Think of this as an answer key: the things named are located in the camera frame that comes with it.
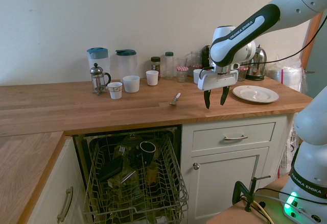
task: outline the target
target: white cup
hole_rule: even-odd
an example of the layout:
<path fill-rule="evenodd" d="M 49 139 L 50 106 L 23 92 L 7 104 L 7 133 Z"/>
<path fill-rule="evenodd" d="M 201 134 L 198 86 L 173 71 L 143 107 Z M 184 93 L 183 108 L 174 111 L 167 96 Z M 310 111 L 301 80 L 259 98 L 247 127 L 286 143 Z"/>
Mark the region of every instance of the white cup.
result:
<path fill-rule="evenodd" d="M 158 84 L 158 75 L 159 72 L 156 70 L 146 71 L 148 85 L 157 85 Z"/>
<path fill-rule="evenodd" d="M 139 90 L 139 76 L 131 75 L 123 77 L 125 91 L 135 93 Z"/>
<path fill-rule="evenodd" d="M 107 86 L 110 91 L 111 99 L 119 99 L 122 97 L 123 84 L 121 82 L 112 82 Z"/>
<path fill-rule="evenodd" d="M 199 82 L 199 75 L 202 69 L 194 69 L 193 70 L 193 82 L 197 84 Z"/>
<path fill-rule="evenodd" d="M 209 72 L 212 72 L 212 70 L 203 70 L 203 72 L 201 72 L 203 69 L 194 69 L 193 70 L 193 82 L 195 84 L 198 84 L 199 82 L 199 75 L 201 73 L 201 77 L 203 78 L 203 76 L 206 74 L 206 73 L 209 73 Z"/>

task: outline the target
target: cabinet handle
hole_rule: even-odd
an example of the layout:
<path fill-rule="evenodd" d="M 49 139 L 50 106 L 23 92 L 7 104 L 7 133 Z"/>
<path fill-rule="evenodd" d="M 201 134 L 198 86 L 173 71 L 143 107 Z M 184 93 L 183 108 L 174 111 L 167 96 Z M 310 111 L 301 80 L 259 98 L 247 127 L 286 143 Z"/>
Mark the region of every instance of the cabinet handle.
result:
<path fill-rule="evenodd" d="M 66 190 L 66 200 L 64 203 L 64 206 L 62 207 L 61 213 L 59 215 L 57 215 L 57 222 L 59 223 L 60 221 L 63 222 L 67 216 L 67 213 L 69 211 L 69 208 L 71 206 L 72 203 L 72 199 L 73 199 L 73 192 L 74 189 L 73 187 L 70 187 L 69 189 Z"/>
<path fill-rule="evenodd" d="M 241 137 L 238 137 L 238 138 L 227 138 L 227 137 L 224 137 L 224 141 L 236 141 L 236 140 L 243 140 L 243 139 L 246 139 L 248 138 L 248 136 L 244 136 L 242 135 Z"/>
<path fill-rule="evenodd" d="M 198 170 L 200 168 L 200 165 L 198 163 L 193 164 L 193 169 Z"/>

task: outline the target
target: metal spoon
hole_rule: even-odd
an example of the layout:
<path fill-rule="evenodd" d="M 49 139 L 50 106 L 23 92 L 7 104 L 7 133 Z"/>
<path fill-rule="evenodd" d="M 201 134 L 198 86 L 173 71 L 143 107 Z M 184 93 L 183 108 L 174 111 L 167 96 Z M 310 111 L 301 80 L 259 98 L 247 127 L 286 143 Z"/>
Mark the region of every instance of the metal spoon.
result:
<path fill-rule="evenodd" d="M 176 105 L 176 101 L 177 101 L 177 99 L 179 98 L 179 96 L 180 96 L 180 93 L 178 93 L 178 94 L 176 95 L 174 101 L 173 101 L 172 103 L 169 103 L 169 104 L 170 104 L 170 105 Z"/>

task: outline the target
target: wire rack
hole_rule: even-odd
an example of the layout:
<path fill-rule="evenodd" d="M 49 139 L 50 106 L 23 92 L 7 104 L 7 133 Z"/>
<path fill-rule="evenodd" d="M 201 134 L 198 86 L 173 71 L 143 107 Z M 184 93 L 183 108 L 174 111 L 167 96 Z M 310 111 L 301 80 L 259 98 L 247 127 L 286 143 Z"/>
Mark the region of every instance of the wire rack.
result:
<path fill-rule="evenodd" d="M 184 218 L 189 196 L 169 134 L 156 132 L 153 140 L 160 154 L 152 167 L 134 169 L 136 172 L 123 184 L 114 180 L 119 175 L 104 182 L 98 180 L 102 165 L 112 159 L 112 147 L 119 143 L 94 146 L 84 204 L 84 214 L 92 220 L 89 223 L 180 223 Z"/>

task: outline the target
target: wooden countertop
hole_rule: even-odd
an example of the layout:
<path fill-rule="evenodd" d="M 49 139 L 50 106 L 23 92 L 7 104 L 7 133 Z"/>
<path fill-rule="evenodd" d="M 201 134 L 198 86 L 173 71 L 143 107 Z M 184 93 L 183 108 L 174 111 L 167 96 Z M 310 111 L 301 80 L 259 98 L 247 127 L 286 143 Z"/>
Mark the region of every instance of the wooden countertop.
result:
<path fill-rule="evenodd" d="M 64 145 L 63 132 L 0 137 L 0 223 L 26 223 Z"/>
<path fill-rule="evenodd" d="M 270 183 L 267 188 L 271 188 L 274 190 L 280 191 L 289 179 L 288 175 L 285 175 L 276 181 Z M 256 192 L 256 194 L 271 196 L 275 198 L 279 198 L 277 192 L 272 192 L 269 190 L 260 190 Z M 264 201 L 266 203 L 265 210 L 269 214 L 272 221 L 276 224 L 294 224 L 289 218 L 284 216 L 283 206 L 280 202 L 276 200 L 271 200 L 269 198 L 264 197 L 255 197 L 254 199 L 257 203 Z M 238 224 L 267 224 L 267 220 L 258 214 L 255 210 L 251 209 L 251 212 L 246 212 L 244 210 L 246 203 L 244 201 L 239 201 L 232 207 L 227 210 L 219 213 L 214 216 L 210 220 L 206 222 L 206 224 L 225 224 L 225 223 L 238 223 Z"/>
<path fill-rule="evenodd" d="M 248 102 L 232 89 L 256 85 L 277 92 L 270 104 Z M 169 105 L 181 93 L 176 106 Z M 0 87 L 0 223 L 26 223 L 62 149 L 64 135 L 170 126 L 301 111 L 312 100 L 270 78 L 231 86 L 221 106 L 222 89 L 211 92 L 205 107 L 203 92 L 191 78 L 186 83 L 160 79 L 140 91 L 112 100 L 97 96 L 91 82 Z"/>
<path fill-rule="evenodd" d="M 248 102 L 232 89 L 256 85 L 277 92 L 279 100 L 270 104 Z M 176 106 L 169 105 L 181 93 Z M 141 79 L 137 93 L 123 91 L 121 99 L 109 93 L 91 92 L 91 82 L 0 87 L 0 136 L 65 131 L 66 135 L 170 126 L 183 123 L 245 118 L 301 111 L 312 100 L 270 78 L 244 81 L 231 86 L 220 105 L 222 89 L 211 92 L 211 107 L 204 104 L 203 92 L 193 83 L 161 79 L 148 86 Z"/>

